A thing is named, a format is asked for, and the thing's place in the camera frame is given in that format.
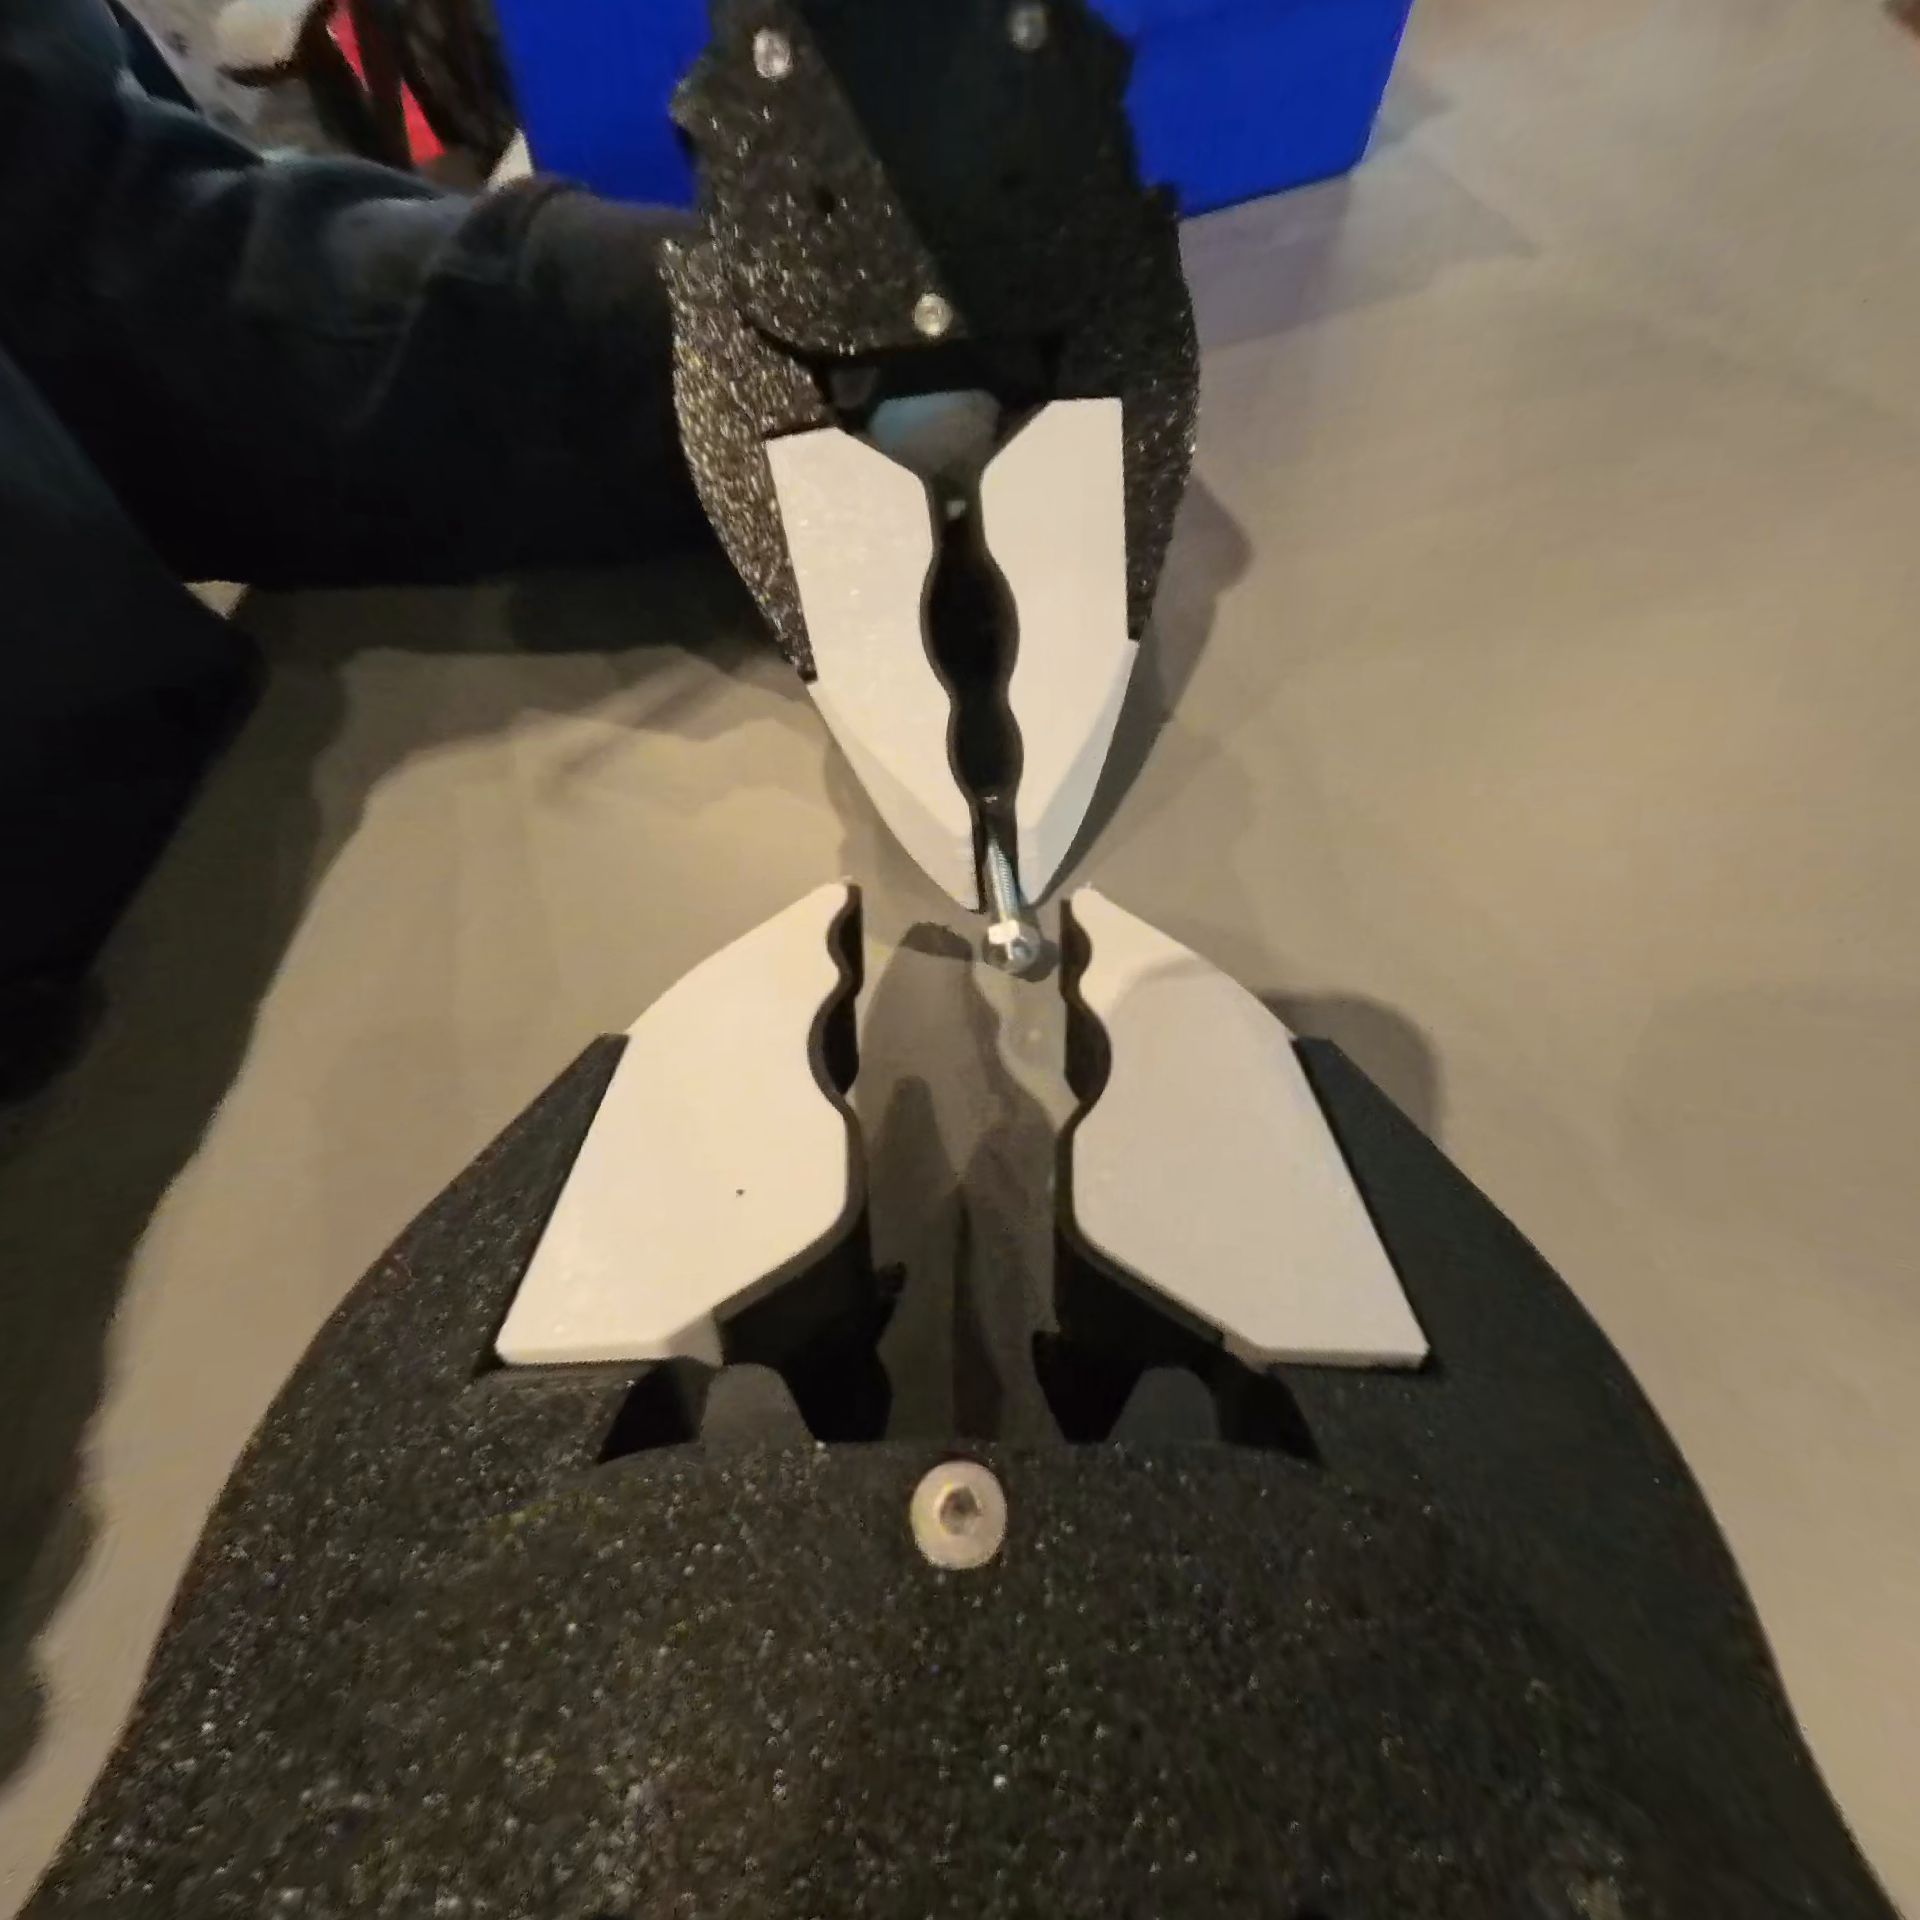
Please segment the blue plastic bin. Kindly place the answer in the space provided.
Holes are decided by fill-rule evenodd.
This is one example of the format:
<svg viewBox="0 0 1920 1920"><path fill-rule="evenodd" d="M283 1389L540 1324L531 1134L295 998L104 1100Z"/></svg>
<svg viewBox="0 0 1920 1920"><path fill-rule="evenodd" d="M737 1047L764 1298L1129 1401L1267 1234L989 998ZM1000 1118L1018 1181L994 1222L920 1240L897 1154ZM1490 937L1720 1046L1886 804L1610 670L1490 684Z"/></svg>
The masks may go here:
<svg viewBox="0 0 1920 1920"><path fill-rule="evenodd" d="M1348 172L1367 151L1411 2L1094 2L1129 47L1144 172L1181 216ZM497 2L536 170L689 209L670 95L710 40L707 2Z"/></svg>

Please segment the person's left forearm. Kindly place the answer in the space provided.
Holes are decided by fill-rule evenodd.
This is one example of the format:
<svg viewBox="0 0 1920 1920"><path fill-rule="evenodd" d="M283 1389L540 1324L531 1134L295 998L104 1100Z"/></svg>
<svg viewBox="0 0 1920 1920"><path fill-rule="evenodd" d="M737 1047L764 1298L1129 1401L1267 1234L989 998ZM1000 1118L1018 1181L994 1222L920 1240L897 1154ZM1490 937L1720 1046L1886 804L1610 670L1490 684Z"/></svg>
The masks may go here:
<svg viewBox="0 0 1920 1920"><path fill-rule="evenodd" d="M5 360L187 581L629 564L707 517L664 246L566 181L265 158L104 2L5 2Z"/></svg>

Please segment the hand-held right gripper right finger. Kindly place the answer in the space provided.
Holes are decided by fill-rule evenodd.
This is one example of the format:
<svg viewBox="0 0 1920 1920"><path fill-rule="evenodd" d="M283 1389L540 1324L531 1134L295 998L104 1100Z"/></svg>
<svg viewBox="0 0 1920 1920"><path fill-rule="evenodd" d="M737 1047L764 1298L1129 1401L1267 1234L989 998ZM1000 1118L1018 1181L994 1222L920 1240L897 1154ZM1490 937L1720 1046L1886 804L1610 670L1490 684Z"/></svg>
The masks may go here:
<svg viewBox="0 0 1920 1920"><path fill-rule="evenodd" d="M1420 1367L1427 1332L1282 1018L1096 889L1066 927L1106 1046L1069 1138L1086 1251L1238 1357Z"/></svg>

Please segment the red object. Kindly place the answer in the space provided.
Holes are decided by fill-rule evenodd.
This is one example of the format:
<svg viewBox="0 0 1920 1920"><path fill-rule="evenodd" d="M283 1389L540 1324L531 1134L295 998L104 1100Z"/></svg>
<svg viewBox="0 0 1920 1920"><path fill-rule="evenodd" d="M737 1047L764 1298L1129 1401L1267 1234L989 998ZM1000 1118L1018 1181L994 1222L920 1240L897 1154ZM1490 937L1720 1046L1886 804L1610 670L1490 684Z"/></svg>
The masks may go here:
<svg viewBox="0 0 1920 1920"><path fill-rule="evenodd" d="M323 128L352 152L399 170L442 158L402 62L394 2L323 2L310 69Z"/></svg>

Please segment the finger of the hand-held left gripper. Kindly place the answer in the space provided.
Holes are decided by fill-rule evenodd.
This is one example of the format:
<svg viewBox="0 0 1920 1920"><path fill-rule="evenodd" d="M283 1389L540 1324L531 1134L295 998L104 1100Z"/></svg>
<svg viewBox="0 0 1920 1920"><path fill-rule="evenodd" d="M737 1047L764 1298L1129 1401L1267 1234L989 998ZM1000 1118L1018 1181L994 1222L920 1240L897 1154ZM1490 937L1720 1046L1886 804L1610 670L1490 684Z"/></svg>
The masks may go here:
<svg viewBox="0 0 1920 1920"><path fill-rule="evenodd" d="M952 758L953 696L925 628L940 554L920 475L842 427L768 443L813 658L813 704L901 851L979 909L972 804Z"/></svg>
<svg viewBox="0 0 1920 1920"><path fill-rule="evenodd" d="M1015 614L1018 881L1052 889L1132 679L1120 397L1057 397L1024 419L979 478L979 521Z"/></svg>

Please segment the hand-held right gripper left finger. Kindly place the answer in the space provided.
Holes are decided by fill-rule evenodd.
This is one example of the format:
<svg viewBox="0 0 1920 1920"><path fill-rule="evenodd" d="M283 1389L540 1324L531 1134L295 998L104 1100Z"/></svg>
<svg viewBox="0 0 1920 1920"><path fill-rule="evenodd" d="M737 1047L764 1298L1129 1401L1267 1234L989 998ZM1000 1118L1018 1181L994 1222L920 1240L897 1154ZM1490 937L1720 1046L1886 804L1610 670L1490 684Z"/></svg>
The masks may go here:
<svg viewBox="0 0 1920 1920"><path fill-rule="evenodd" d="M744 1314L842 1240L855 1142L825 1042L855 960L859 889L825 881L623 1030L493 1338L502 1366L717 1367Z"/></svg>

